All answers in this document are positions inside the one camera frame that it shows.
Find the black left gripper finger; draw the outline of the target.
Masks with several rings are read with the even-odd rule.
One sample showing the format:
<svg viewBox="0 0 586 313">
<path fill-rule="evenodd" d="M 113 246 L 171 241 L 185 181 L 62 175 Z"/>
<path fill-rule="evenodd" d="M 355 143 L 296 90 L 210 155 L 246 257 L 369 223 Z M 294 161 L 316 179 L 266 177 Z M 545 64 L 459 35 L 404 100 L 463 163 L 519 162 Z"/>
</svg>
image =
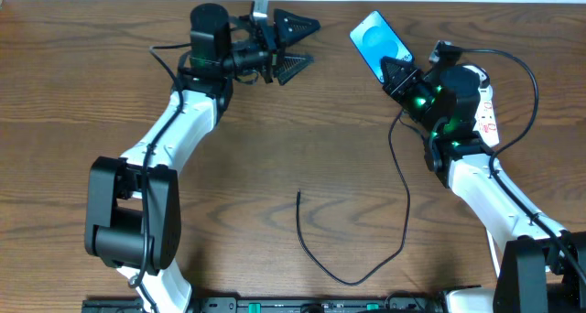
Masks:
<svg viewBox="0 0 586 313">
<path fill-rule="evenodd" d="M 317 32 L 320 29 L 320 22 L 277 8 L 274 10 L 274 26 L 280 45 L 292 46 Z"/>
<path fill-rule="evenodd" d="M 274 68 L 274 77 L 280 85 L 285 85 L 313 62 L 309 54 L 286 53 Z"/>
</svg>

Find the blue Samsung Galaxy smartphone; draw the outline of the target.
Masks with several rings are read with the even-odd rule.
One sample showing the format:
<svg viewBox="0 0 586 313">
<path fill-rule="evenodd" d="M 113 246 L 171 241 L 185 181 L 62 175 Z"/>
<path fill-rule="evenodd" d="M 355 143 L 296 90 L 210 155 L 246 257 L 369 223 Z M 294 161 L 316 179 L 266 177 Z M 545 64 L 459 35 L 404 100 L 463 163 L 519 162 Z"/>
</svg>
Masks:
<svg viewBox="0 0 586 313">
<path fill-rule="evenodd" d="M 350 32 L 349 37 L 374 76 L 381 83 L 384 82 L 381 68 L 383 57 L 406 62 L 414 61 L 410 49 L 378 10 L 371 12 L 363 19 Z"/>
</svg>

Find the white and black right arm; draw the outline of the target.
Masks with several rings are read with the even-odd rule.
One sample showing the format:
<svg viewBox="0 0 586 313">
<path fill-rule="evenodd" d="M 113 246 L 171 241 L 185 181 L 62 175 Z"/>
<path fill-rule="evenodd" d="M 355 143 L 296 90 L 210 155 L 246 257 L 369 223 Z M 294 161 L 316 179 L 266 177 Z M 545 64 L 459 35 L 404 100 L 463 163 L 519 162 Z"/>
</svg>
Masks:
<svg viewBox="0 0 586 313">
<path fill-rule="evenodd" d="M 501 167 L 485 70 L 442 59 L 428 72 L 389 57 L 380 64 L 384 91 L 427 133 L 428 169 L 472 209 L 503 254 L 495 288 L 445 290 L 442 311 L 584 311 L 585 234 L 549 218 Z"/>
</svg>

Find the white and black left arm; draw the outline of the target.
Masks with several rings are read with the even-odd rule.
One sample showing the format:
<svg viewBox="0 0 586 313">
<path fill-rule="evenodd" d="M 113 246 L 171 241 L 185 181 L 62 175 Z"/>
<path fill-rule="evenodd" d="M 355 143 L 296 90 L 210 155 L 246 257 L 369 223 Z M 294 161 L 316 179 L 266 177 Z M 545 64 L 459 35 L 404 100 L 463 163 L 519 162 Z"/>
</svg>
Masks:
<svg viewBox="0 0 586 313">
<path fill-rule="evenodd" d="M 88 299 L 85 312 L 198 312 L 201 301 L 179 270 L 179 174 L 198 143 L 219 123 L 236 82 L 285 84 L 311 56 L 291 47 L 320 29 L 319 21 L 254 0 L 243 16 L 206 3 L 190 12 L 168 106 L 119 157 L 91 167 L 84 246 L 118 271 L 135 299 Z"/>
</svg>

